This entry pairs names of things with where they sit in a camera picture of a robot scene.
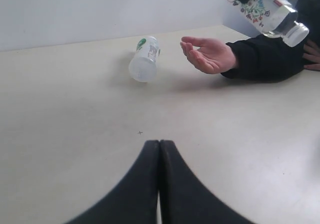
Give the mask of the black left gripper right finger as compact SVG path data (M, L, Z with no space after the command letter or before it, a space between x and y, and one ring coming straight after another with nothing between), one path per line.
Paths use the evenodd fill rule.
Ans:
M158 190L163 224L251 224L217 198L188 167L175 143L161 140Z

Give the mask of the person's other hand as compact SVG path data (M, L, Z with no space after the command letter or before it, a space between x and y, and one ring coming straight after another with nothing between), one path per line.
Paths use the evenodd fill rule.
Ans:
M304 54L302 57L308 62L310 62L310 64L304 65L304 69L319 71L320 70L319 46L315 42L308 40L303 47L304 47Z

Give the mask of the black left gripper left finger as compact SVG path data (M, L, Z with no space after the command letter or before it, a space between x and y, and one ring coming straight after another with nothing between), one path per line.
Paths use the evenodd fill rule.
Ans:
M146 141L121 181L70 224L156 224L160 143Z

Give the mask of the person's open bare hand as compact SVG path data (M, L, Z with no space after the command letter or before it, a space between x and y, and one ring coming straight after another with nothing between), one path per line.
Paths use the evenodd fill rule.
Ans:
M180 46L187 60L205 74L220 74L238 68L232 49L217 39L184 36Z

